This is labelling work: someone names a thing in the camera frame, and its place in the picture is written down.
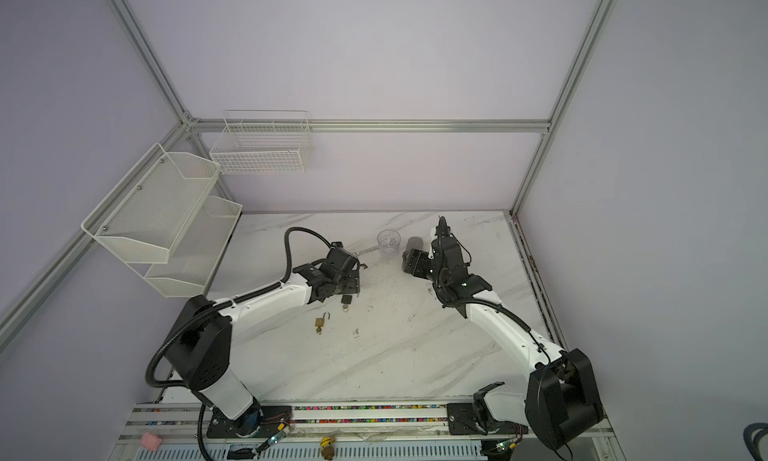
white wire basket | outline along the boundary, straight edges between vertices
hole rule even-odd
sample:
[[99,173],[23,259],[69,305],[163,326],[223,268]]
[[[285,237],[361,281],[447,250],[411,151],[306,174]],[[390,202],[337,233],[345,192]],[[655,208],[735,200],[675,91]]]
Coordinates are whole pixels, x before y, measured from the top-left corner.
[[225,110],[210,158],[224,174],[304,172],[314,145],[303,110]]
[[93,226],[107,198],[82,223],[125,264],[168,263],[219,178],[219,165],[211,160],[169,153],[158,144],[154,150],[158,159],[106,220]]
[[242,204],[208,196],[168,263],[152,264],[142,277],[166,297],[204,293],[242,209]]

transparent cup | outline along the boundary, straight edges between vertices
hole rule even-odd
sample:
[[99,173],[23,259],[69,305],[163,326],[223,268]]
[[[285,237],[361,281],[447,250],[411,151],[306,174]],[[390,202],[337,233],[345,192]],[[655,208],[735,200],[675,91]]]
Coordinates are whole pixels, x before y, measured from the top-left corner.
[[376,242],[379,243],[379,253],[384,259],[397,257],[400,251],[400,235],[397,231],[385,229],[376,236]]

brass padlock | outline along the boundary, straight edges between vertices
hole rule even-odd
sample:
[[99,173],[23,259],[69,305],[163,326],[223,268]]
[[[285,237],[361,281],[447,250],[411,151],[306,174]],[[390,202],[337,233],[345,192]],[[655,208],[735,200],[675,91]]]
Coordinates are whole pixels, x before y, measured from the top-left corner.
[[330,321],[331,313],[323,313],[322,317],[315,319],[315,327],[317,328],[318,334],[322,334],[322,325],[326,323],[326,314],[328,315],[328,321]]

white marble surface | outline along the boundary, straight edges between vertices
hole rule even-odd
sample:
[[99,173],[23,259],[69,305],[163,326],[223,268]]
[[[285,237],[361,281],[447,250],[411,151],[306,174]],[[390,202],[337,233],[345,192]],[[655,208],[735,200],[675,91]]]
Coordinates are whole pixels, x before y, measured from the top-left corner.
[[[231,366],[256,396],[270,400],[420,399],[472,395],[494,381],[518,382],[493,340],[454,309],[442,309],[427,280],[401,271],[401,257],[384,260],[376,235],[394,229],[402,253],[438,216],[472,253],[469,271],[483,276],[505,304],[532,328],[544,323],[501,211],[246,214],[210,288],[209,298],[232,296],[273,282],[285,271],[283,233],[304,226],[360,255],[361,292],[350,310],[341,296],[288,310],[260,324],[232,346]],[[291,235],[293,266],[324,257],[316,238]],[[315,318],[330,313],[322,334]],[[182,401],[169,389],[170,399]]]

pink object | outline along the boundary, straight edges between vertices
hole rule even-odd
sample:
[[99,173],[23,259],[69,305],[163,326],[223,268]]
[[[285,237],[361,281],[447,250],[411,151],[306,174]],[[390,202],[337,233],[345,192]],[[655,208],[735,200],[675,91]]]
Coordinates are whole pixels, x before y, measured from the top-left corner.
[[162,442],[162,439],[156,437],[152,433],[144,433],[141,436],[141,446],[147,448],[149,451],[157,451]]

